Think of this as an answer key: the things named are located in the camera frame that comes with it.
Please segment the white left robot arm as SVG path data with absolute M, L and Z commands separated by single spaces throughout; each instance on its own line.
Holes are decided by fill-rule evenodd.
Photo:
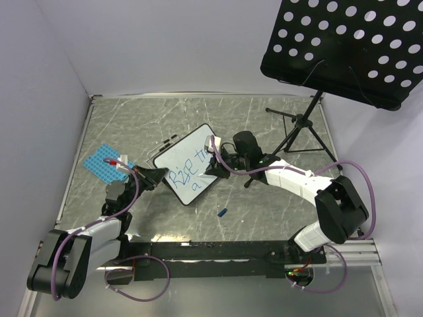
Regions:
M 128 262 L 130 208 L 144 191 L 159 185 L 168 169 L 134 166 L 129 172 L 126 181 L 114 180 L 106 186 L 98 219 L 76 229 L 48 232 L 28 274 L 28 290 L 49 294 L 54 300 L 73 299 L 92 271 L 109 261 L 115 265 Z

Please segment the small black-framed whiteboard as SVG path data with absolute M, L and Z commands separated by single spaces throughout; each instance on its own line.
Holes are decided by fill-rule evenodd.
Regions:
M 212 155 L 204 150 L 212 128 L 203 123 L 185 136 L 174 134 L 147 153 L 145 163 L 151 168 L 168 168 L 163 183 L 182 205 L 190 205 L 216 180 L 215 176 L 198 177 L 209 166 Z

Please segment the blue marker cap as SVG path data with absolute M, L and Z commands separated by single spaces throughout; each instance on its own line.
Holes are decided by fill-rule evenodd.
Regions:
M 224 214 L 226 214 L 226 212 L 227 212 L 227 208 L 224 208 L 217 214 L 217 216 L 222 217 L 222 216 L 224 216 Z

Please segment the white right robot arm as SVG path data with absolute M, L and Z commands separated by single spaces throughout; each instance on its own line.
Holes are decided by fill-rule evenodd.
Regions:
M 312 251 L 325 244 L 345 243 L 366 221 L 371 222 L 370 231 L 375 228 L 373 186 L 364 169 L 355 162 L 348 164 L 364 177 L 370 196 L 369 209 L 349 178 L 329 178 L 321 170 L 302 170 L 276 155 L 265 154 L 250 131 L 233 136 L 233 153 L 227 152 L 221 138 L 214 135 L 207 136 L 204 148 L 211 154 L 207 176 L 222 179 L 232 174 L 250 176 L 252 180 L 287 190 L 315 207 L 317 221 L 295 233 L 288 248 L 290 258 L 296 263 L 305 262 Z

